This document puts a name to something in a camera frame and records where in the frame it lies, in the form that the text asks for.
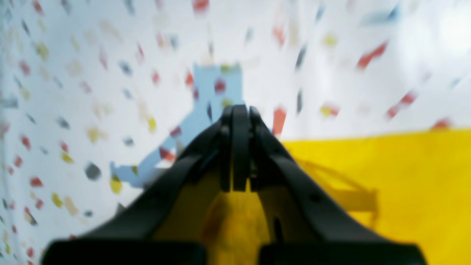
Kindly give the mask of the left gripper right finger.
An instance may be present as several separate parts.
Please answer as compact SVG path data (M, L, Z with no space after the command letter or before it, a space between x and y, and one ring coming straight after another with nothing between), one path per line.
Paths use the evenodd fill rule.
M414 244L394 243L350 217L294 161L254 107L241 106L241 190L258 195L271 243L259 265L425 265Z

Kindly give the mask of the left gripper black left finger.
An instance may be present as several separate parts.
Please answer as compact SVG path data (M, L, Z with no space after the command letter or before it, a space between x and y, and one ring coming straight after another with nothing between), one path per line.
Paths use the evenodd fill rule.
M229 149L233 119L239 105L225 107L220 119L201 132L180 154L172 167L159 176L124 211L98 228L73 240L49 245L42 265L205 265L205 247L196 240L152 240L181 200L187 184L202 179L209 165L223 158L216 191L229 191Z

